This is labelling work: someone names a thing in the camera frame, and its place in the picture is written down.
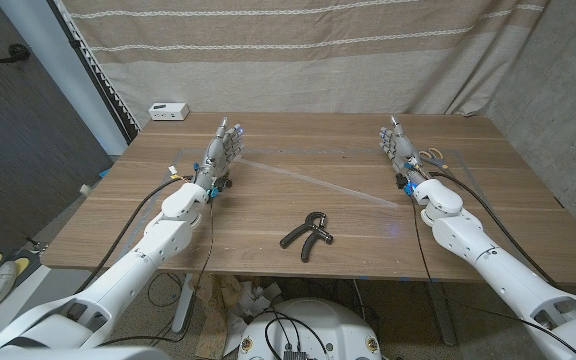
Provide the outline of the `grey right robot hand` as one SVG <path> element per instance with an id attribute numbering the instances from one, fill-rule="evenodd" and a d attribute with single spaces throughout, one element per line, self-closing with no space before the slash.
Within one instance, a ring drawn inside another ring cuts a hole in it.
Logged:
<path id="1" fill-rule="evenodd" d="M 422 174 L 423 165 L 419 151 L 412 145 L 403 132 L 403 127 L 395 115 L 390 116 L 392 128 L 382 127 L 379 132 L 384 153 L 392 163 L 396 174 L 396 183 L 400 189 L 412 191 L 427 180 Z"/>

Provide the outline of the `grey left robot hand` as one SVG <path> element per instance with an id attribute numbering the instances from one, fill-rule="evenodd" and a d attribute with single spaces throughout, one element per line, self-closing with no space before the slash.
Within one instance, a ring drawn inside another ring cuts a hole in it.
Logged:
<path id="1" fill-rule="evenodd" d="M 243 149 L 243 129 L 240 124 L 228 126 L 224 117 L 210 141 L 203 160 L 199 163 L 193 183 L 205 190 L 210 189 L 217 179 L 229 174 L 229 165 Z"/>

